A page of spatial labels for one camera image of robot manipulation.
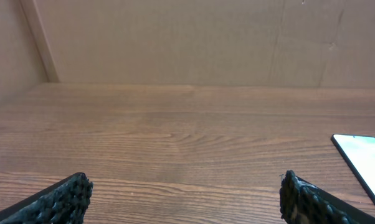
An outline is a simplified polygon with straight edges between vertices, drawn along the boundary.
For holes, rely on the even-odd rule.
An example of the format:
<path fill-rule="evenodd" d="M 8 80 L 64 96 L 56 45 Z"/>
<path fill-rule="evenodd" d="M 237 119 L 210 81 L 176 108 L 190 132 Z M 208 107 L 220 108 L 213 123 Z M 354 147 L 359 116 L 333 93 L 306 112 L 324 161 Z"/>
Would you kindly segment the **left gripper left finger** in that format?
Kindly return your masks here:
<path fill-rule="evenodd" d="M 83 172 L 0 211 L 0 224 L 82 224 L 93 192 Z"/>

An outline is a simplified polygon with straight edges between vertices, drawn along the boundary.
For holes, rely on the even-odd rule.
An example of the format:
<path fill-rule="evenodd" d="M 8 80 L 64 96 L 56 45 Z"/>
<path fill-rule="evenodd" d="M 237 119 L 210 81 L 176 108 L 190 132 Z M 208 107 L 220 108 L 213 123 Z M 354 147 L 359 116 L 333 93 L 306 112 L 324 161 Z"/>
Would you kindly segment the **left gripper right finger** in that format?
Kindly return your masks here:
<path fill-rule="evenodd" d="M 280 188 L 281 219 L 287 224 L 375 224 L 369 215 L 288 170 Z"/>

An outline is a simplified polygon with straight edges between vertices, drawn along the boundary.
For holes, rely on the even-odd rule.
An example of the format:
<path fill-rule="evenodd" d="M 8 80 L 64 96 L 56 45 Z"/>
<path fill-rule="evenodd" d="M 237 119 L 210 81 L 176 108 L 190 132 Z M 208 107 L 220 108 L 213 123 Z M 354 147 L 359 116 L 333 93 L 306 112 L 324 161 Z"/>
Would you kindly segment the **Samsung Galaxy smartphone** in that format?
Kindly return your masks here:
<path fill-rule="evenodd" d="M 375 204 L 375 137 L 333 134 L 331 141 Z"/>

